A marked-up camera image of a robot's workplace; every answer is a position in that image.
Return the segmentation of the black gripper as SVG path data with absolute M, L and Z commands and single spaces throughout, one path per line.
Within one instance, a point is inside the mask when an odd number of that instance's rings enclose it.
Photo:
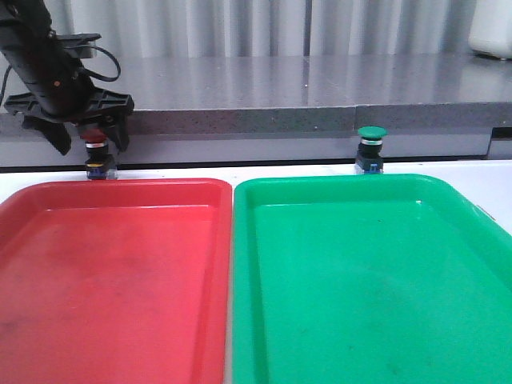
M 11 114 L 23 114 L 22 128 L 35 130 L 61 154 L 71 148 L 71 136 L 63 125 L 100 122 L 102 131 L 119 152 L 130 143 L 126 116 L 134 110 L 134 100 L 96 87 L 92 79 L 114 82 L 88 70 L 82 64 L 87 47 L 5 47 L 2 54 L 28 91 L 11 95 L 4 107 Z

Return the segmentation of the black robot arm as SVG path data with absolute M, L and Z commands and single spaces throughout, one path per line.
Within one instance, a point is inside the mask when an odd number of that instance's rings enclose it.
M 86 68 L 100 34 L 60 35 L 42 1 L 1 3 L 1 52 L 27 88 L 11 95 L 4 107 L 23 116 L 26 130 L 40 132 L 61 154 L 67 154 L 71 138 L 67 124 L 74 124 L 87 141 L 94 128 L 100 139 L 109 139 L 121 152 L 130 139 L 126 119 L 134 111 L 128 94 L 102 89 L 95 80 L 115 82 Z

